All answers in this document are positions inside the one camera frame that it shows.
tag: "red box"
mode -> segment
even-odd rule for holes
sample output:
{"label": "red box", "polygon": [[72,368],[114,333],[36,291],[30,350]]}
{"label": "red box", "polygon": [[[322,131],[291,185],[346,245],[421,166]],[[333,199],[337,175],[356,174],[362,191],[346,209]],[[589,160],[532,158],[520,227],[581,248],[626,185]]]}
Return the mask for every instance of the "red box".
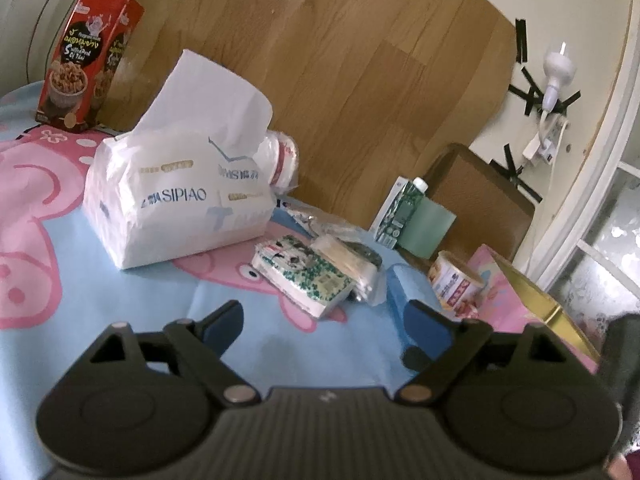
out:
{"label": "red box", "polygon": [[143,13],[135,0],[78,0],[47,70],[37,121],[68,132],[95,124]]}

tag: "white cap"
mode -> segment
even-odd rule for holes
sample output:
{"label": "white cap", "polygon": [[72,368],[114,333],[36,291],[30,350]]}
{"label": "white cap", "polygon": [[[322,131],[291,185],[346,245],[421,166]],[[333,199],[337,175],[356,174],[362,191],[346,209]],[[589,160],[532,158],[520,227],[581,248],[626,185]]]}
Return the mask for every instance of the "white cap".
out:
{"label": "white cap", "polygon": [[417,187],[422,194],[425,194],[429,188],[429,185],[419,176],[414,178],[414,186]]}

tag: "wall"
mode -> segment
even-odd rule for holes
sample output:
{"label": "wall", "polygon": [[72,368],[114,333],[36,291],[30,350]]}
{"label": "wall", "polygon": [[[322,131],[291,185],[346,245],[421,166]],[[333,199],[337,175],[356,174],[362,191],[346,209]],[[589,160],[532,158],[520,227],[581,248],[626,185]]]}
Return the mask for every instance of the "wall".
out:
{"label": "wall", "polygon": [[[2,8],[5,7],[2,2],[6,1],[0,0],[0,23]],[[12,0],[4,24],[0,26],[0,95],[26,82],[26,49],[44,1]],[[51,0],[42,17],[31,54],[30,77],[33,80],[43,77],[46,52],[58,34],[71,1]],[[512,22],[516,18],[527,20],[527,67],[540,85],[545,82],[542,58],[548,47],[566,41],[569,54],[578,65],[575,81],[565,93],[567,97],[577,89],[582,91],[582,98],[571,106],[569,112],[572,124],[565,135],[565,145],[570,144],[571,150],[568,153],[562,150],[558,158],[555,182],[537,228],[537,238],[540,238],[569,191],[606,108],[623,49],[630,0],[489,1]],[[519,65],[514,67],[513,83],[528,89]],[[500,114],[486,126],[472,149],[484,160],[496,158],[504,162],[502,146],[508,142],[516,164],[521,163],[522,150],[536,133],[534,117],[525,118],[523,111],[524,103],[508,95]],[[540,165],[525,169],[523,178],[545,194],[549,174],[550,168]],[[528,252],[530,245],[526,242],[523,247]]]}

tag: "small tissue pack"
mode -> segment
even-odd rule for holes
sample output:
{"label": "small tissue pack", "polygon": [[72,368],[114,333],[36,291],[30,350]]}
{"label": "small tissue pack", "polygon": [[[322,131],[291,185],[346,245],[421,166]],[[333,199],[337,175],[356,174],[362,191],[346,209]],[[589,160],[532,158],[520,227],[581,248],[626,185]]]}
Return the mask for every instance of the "small tissue pack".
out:
{"label": "small tissue pack", "polygon": [[185,50],[129,133],[105,139],[83,209],[121,269],[264,234],[275,207],[252,155],[271,104],[249,82]]}

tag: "wood panel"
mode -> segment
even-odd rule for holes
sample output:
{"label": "wood panel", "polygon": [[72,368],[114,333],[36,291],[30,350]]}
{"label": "wood panel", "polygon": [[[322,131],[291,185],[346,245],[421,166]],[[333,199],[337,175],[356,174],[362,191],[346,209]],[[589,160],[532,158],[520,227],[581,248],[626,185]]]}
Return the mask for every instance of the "wood panel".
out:
{"label": "wood panel", "polygon": [[302,154],[298,198],[367,227],[399,174],[504,100],[513,25],[486,0],[137,0],[100,119],[131,129],[189,48],[256,85]]}

